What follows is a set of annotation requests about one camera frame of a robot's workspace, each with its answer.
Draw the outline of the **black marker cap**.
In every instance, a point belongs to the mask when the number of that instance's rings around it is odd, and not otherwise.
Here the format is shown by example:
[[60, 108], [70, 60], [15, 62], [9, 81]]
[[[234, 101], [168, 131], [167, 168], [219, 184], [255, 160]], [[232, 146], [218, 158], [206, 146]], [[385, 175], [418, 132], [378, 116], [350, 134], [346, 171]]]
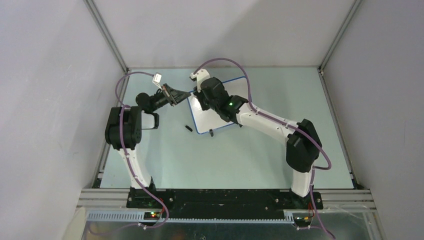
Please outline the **black marker cap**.
[[192, 129], [190, 126], [185, 125], [184, 127], [185, 127], [187, 130], [189, 130], [190, 132], [193, 132], [193, 129]]

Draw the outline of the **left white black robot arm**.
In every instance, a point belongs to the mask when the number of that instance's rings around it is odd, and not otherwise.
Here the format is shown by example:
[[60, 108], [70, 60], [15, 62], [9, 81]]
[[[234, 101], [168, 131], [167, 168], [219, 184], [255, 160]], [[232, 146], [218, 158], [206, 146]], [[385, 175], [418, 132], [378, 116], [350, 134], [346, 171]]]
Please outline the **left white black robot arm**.
[[190, 92], [174, 89], [165, 83], [153, 95], [139, 93], [134, 106], [123, 105], [110, 109], [104, 133], [105, 141], [124, 161], [132, 189], [147, 189], [153, 182], [145, 157], [138, 147], [143, 131], [159, 128], [160, 115], [156, 113], [158, 109], [166, 105], [174, 107], [190, 96]]

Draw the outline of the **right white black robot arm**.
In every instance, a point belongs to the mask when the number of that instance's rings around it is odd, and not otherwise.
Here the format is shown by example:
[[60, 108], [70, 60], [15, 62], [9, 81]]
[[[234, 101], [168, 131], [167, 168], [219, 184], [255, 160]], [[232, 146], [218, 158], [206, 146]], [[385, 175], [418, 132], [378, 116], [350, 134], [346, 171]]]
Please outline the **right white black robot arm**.
[[310, 185], [321, 140], [307, 119], [290, 121], [268, 113], [239, 95], [230, 95], [216, 77], [190, 75], [196, 82], [193, 94], [204, 111], [214, 111], [223, 121], [260, 131], [285, 146], [285, 160], [292, 169], [291, 204], [304, 209], [311, 202]]

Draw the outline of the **blue framed whiteboard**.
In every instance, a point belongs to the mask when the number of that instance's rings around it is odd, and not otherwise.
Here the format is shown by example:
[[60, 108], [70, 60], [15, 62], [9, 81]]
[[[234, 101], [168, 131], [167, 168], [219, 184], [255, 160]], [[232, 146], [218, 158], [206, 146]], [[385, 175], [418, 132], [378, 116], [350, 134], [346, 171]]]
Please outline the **blue framed whiteboard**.
[[222, 82], [216, 77], [200, 81], [188, 98], [195, 131], [202, 135], [228, 127], [246, 126], [253, 115], [247, 99], [247, 80], [238, 77]]

